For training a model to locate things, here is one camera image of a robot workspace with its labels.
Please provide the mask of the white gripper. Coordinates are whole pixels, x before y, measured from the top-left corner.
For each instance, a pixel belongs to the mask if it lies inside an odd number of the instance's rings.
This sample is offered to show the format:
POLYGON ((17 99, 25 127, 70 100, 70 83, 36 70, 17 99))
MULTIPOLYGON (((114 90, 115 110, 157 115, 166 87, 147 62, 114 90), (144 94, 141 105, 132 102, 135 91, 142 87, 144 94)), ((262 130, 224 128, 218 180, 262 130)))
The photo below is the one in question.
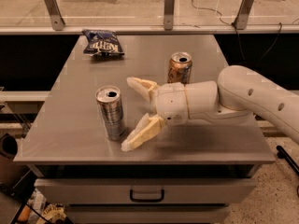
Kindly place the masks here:
POLYGON ((146 113, 137 123, 134 130, 121 143, 122 151, 134 150, 151 138, 157 136, 167 125, 181 125, 188 119, 188 106, 185 86, 181 83, 159 85, 151 80, 128 77, 127 84, 140 94, 158 115, 146 113))

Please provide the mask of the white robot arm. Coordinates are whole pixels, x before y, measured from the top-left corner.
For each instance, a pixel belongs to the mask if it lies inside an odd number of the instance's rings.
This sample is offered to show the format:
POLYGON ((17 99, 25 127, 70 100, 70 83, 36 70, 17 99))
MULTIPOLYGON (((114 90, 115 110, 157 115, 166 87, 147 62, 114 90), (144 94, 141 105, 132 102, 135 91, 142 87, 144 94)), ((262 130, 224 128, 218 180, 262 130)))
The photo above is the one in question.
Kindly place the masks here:
POLYGON ((128 85, 151 105, 135 129, 121 143, 131 151, 157 136, 164 126, 190 120, 218 122, 252 112, 266 119, 294 142, 299 142, 299 95, 287 91, 244 66, 228 66, 218 79, 192 84, 156 82, 129 77, 128 85))

